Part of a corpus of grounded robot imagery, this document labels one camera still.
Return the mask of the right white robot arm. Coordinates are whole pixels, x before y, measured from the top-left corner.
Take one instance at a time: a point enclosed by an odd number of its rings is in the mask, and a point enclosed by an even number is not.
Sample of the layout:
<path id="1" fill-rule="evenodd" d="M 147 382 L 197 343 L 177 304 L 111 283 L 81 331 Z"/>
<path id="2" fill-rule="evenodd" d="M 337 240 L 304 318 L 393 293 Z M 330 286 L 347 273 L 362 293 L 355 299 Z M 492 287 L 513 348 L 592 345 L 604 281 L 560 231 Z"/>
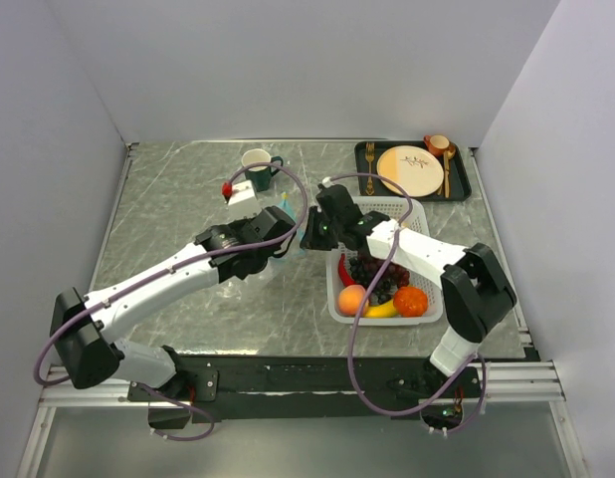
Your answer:
<path id="1" fill-rule="evenodd" d="M 433 239 L 403 225 L 415 201 L 395 220 L 379 211 L 363 213 L 340 184 L 322 185 L 309 209 L 301 247 L 330 251 L 342 244 L 425 278 L 442 293 L 448 329 L 430 355 L 424 373 L 426 388 L 447 396 L 460 382 L 458 370 L 514 308 L 516 293 L 493 250 Z"/>

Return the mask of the clear zip top bag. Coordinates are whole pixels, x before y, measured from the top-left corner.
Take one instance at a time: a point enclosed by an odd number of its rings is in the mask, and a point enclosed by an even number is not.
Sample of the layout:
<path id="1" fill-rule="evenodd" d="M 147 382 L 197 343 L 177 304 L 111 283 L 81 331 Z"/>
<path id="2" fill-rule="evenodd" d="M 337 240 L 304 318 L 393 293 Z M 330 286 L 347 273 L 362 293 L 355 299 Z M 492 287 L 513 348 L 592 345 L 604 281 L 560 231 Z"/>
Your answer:
<path id="1" fill-rule="evenodd" d="M 224 249 L 245 249 L 214 260 L 226 297 L 255 294 L 281 273 L 297 235 L 297 220 L 287 209 L 260 204 L 254 191 L 234 190 L 228 202 L 232 222 L 221 235 Z"/>

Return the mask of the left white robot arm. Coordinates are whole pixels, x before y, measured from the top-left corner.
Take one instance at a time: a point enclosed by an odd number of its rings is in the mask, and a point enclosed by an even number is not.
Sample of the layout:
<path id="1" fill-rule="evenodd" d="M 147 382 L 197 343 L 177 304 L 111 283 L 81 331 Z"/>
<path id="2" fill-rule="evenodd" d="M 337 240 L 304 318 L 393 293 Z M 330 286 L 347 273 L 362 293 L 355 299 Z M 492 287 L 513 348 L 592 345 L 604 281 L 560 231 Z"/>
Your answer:
<path id="1" fill-rule="evenodd" d="M 167 400 L 179 397 L 187 376 L 174 349 L 136 344 L 125 334 L 189 294 L 261 273 L 295 231 L 291 216 L 268 206 L 208 228 L 172 257 L 87 298 L 74 288 L 59 294 L 50 336 L 74 388 L 119 378 L 149 385 Z"/>

